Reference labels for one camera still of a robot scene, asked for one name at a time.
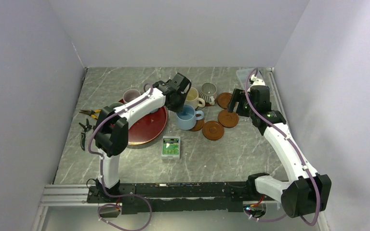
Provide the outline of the cream ribbed ceramic mug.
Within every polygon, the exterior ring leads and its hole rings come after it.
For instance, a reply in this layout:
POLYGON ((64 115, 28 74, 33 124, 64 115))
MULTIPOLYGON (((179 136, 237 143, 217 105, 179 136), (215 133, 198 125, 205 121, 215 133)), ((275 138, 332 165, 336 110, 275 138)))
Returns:
POLYGON ((194 87, 191 87, 187 94, 185 104, 192 106, 194 109, 197 109, 199 107, 205 107, 206 103, 204 99, 199 97, 198 90, 194 87))

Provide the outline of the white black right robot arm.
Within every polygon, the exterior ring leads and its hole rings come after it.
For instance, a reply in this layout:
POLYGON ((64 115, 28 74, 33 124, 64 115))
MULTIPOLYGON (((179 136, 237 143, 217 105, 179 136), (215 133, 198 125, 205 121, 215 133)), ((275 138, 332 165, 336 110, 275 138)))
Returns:
POLYGON ((269 87, 234 89, 227 110, 252 119, 252 124, 275 150, 288 176, 288 181, 280 181, 267 173, 250 175, 246 181, 247 196, 252 200, 269 196, 281 203, 290 218, 318 216, 324 211, 331 180, 328 175, 319 174, 304 157, 286 119, 280 111, 272 109, 269 87))

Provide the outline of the light blue ceramic mug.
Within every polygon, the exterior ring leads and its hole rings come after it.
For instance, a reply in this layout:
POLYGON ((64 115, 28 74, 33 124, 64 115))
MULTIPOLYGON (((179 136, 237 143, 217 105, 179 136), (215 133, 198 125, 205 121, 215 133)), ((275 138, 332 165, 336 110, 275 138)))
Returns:
POLYGON ((195 110, 191 105, 184 104, 182 111, 176 113, 176 125, 179 129, 190 130, 203 118, 203 111, 195 110))

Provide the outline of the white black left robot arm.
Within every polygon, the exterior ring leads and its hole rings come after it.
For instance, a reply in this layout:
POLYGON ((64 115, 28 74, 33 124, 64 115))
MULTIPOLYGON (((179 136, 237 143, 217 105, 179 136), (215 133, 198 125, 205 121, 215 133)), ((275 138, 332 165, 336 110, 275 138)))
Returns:
POLYGON ((100 175, 96 186, 100 196, 107 202, 119 196, 119 155, 128 146, 129 128, 155 109, 165 107, 173 112, 183 109, 191 80, 176 73, 166 82, 158 81, 149 86, 142 95, 122 106, 104 107, 87 145, 88 152, 100 158, 100 175))

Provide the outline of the grey ribbed ceramic cup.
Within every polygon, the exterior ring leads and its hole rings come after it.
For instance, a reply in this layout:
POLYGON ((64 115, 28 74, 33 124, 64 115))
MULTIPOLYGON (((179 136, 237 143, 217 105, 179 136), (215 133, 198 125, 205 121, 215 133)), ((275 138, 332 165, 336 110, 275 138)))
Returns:
POLYGON ((199 97, 205 101, 205 104, 209 104, 210 106, 215 105, 216 98, 217 98, 216 85, 210 82, 206 82, 202 84, 200 91, 199 91, 199 97))

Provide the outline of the mauve ceramic mug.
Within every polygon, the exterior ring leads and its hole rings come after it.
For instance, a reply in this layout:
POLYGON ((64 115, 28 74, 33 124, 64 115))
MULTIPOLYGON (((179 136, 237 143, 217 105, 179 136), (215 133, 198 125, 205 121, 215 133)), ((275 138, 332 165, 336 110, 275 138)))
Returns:
POLYGON ((127 90, 123 94, 123 102, 124 104, 129 103, 140 96, 141 96, 141 93, 138 90, 135 90, 135 89, 127 90))

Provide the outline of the grey-green ceramic mug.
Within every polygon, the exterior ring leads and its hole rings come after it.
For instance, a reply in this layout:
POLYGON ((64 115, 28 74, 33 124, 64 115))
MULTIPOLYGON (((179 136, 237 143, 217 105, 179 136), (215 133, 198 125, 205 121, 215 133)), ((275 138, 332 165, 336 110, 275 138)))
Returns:
POLYGON ((111 104, 109 107, 110 108, 116 108, 116 107, 119 107, 119 106, 122 106, 122 105, 124 105, 124 104, 121 103, 121 102, 116 102, 116 103, 111 104))

